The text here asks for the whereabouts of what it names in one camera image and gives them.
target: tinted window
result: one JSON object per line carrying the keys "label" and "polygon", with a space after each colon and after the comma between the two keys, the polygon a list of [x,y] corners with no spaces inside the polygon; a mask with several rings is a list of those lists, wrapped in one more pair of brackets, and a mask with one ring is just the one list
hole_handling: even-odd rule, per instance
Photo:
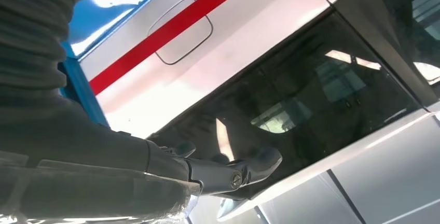
{"label": "tinted window", "polygon": [[191,141],[193,157],[215,161],[278,148],[283,162],[268,180],[230,194],[245,198],[414,109],[372,53],[330,15],[260,58],[155,141]]}
{"label": "tinted window", "polygon": [[440,96],[440,0],[383,0],[403,56]]}

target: red stripe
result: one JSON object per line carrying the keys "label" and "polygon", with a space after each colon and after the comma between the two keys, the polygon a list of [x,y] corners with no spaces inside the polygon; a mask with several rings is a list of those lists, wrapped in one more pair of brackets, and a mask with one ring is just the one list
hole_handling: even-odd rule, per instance
{"label": "red stripe", "polygon": [[196,0],[90,81],[97,95],[226,0]]}

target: car window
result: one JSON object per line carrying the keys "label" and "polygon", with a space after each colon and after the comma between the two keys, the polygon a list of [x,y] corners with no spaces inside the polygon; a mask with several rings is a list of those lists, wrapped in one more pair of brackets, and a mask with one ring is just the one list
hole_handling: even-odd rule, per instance
{"label": "car window", "polygon": [[440,0],[383,0],[395,23],[397,41],[440,96]]}
{"label": "car window", "polygon": [[283,162],[247,198],[415,110],[416,104],[337,15],[293,35],[157,133],[227,163],[261,148]]}

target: window glass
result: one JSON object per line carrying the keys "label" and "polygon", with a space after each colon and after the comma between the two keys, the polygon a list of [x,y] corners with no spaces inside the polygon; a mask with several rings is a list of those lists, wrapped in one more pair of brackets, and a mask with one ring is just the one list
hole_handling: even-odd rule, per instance
{"label": "window glass", "polygon": [[404,55],[440,96],[440,0],[383,0]]}
{"label": "window glass", "polygon": [[283,162],[267,180],[229,194],[246,198],[416,109],[410,97],[336,15],[288,38],[242,75],[161,130],[156,141],[193,142],[194,158]]}

